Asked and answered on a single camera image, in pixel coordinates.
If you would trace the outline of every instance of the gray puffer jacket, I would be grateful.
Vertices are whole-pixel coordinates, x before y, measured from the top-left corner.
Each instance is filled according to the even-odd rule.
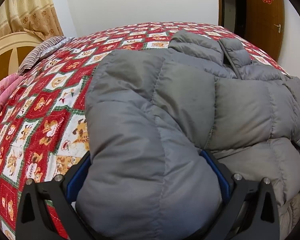
[[[168,49],[113,51],[94,73],[86,118],[92,166],[76,208],[104,236],[178,240],[208,227],[222,199],[202,149],[245,179],[269,177],[281,238],[291,230],[300,80],[251,60],[238,39],[180,31]]]

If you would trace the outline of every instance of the pink fabric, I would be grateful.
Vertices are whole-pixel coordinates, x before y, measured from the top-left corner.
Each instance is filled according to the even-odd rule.
[[[2,111],[3,106],[7,103],[9,97],[11,94],[16,90],[18,85],[21,83],[22,80],[24,80],[24,76],[19,76],[8,88],[2,92],[0,95],[0,113]]]
[[[18,73],[11,74],[0,81],[0,95],[5,89],[8,88],[17,78],[19,77]]]

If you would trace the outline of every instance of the door handle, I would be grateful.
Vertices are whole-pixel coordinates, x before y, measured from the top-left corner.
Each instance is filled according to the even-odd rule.
[[[274,26],[277,26],[278,27],[278,33],[281,32],[281,24],[277,25],[277,24],[274,24]]]

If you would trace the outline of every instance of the floral curtain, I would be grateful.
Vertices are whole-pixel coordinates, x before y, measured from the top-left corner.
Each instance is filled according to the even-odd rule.
[[[63,35],[52,0],[5,0],[0,6],[0,37],[21,31],[43,40]]]

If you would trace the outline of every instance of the pillow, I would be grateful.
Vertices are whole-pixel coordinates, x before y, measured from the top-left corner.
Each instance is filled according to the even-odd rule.
[[[56,52],[58,49],[63,47],[68,41],[72,41],[73,39],[74,39],[74,37],[66,38],[66,39],[60,41],[58,44],[56,44],[50,48],[47,48],[44,52],[41,53],[39,60],[41,61],[41,60],[51,56],[54,52]]]
[[[11,94],[14,92],[14,90],[16,90],[18,85],[24,79],[24,76],[19,76],[10,86],[7,87],[5,91],[2,92],[2,94],[0,95],[0,113],[2,111],[3,106],[7,103]]]
[[[65,38],[66,38],[65,36],[51,37],[46,41],[42,42],[39,46],[35,47],[21,63],[18,73],[22,75],[25,73],[25,71],[31,69],[39,60],[42,52],[44,52],[47,48],[50,48],[58,44],[60,41],[64,40]]]
[[[11,74],[0,81],[0,95],[19,77],[18,73]]]

